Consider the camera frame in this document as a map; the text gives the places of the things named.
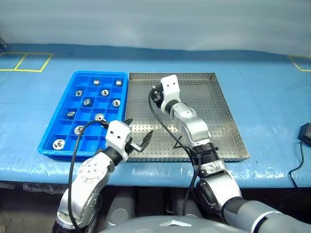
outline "black power adapter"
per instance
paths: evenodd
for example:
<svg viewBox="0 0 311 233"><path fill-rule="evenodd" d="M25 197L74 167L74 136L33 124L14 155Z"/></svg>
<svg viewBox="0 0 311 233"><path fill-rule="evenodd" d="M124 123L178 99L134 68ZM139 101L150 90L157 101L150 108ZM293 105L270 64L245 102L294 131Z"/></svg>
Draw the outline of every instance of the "black power adapter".
<svg viewBox="0 0 311 233"><path fill-rule="evenodd" d="M311 146L311 123L301 126L298 139Z"/></svg>

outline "stainless steel tray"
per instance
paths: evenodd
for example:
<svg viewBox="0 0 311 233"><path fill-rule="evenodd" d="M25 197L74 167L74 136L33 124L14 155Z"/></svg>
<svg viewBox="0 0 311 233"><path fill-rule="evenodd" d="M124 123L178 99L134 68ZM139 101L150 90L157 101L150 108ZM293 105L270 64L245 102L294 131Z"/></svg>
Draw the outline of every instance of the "stainless steel tray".
<svg viewBox="0 0 311 233"><path fill-rule="evenodd" d="M208 125L214 145L219 147L218 155L225 161L235 162L249 158L237 126L234 123L221 88L214 73L174 73L178 77L180 98L194 108ZM141 143L150 130L153 138L143 153L133 152L129 162L187 162L189 158L183 149L173 149L174 139L161 127L152 115L148 105L148 93L153 85L170 73L130 73L127 94L126 119L131 124L133 139ZM177 129L156 105L155 112L169 129L179 137Z"/></svg>

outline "white wall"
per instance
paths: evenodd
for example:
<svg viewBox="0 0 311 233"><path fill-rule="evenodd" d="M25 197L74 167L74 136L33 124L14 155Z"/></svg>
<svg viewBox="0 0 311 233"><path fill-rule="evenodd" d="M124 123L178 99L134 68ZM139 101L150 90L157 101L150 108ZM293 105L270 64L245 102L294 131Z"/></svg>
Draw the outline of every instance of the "white wall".
<svg viewBox="0 0 311 233"><path fill-rule="evenodd" d="M7 43L311 55L311 0L0 0Z"/></svg>

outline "blue tablecloth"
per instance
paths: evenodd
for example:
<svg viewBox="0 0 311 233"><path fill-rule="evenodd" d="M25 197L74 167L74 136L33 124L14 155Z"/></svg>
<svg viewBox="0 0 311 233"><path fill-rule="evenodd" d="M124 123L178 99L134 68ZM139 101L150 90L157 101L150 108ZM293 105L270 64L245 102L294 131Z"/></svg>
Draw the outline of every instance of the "blue tablecloth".
<svg viewBox="0 0 311 233"><path fill-rule="evenodd" d="M0 181L66 183L69 162L37 151L42 135L77 70L122 72L215 72L250 155L227 164L240 187L292 187L288 171L301 161L297 135L311 120L311 72L287 56L254 51L177 51L77 45L10 45L8 51L51 52L43 72L0 71ZM0 57L1 64L11 61ZM23 68L41 67L42 58ZM311 186L311 148L293 173ZM75 166L75 173L80 163ZM125 163L109 184L189 185L190 163Z"/></svg>

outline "blue plastic tray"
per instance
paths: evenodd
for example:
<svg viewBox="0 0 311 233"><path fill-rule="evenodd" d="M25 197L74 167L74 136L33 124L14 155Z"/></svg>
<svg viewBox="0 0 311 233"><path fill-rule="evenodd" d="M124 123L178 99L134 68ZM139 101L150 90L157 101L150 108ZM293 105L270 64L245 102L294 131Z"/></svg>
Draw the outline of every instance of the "blue plastic tray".
<svg viewBox="0 0 311 233"><path fill-rule="evenodd" d="M99 86L94 85L94 80L100 80ZM116 80L123 82L122 86L116 85ZM53 159L70 160L78 135L74 129L78 125L85 125L94 120L98 113L104 114L108 121L124 120L128 76L125 73L77 71L73 74L57 108L45 131L38 151ZM101 91L109 90L109 95L103 97ZM82 96L75 93L82 90ZM93 104L85 107L85 99L91 99ZM119 107L112 105L113 100L120 100ZM67 117L67 113L74 111L73 118ZM85 160L91 157L98 148L105 148L106 130L99 124L87 127L82 136L77 152L77 160ZM65 146L62 150L55 150L52 146L56 139L64 139Z"/></svg>

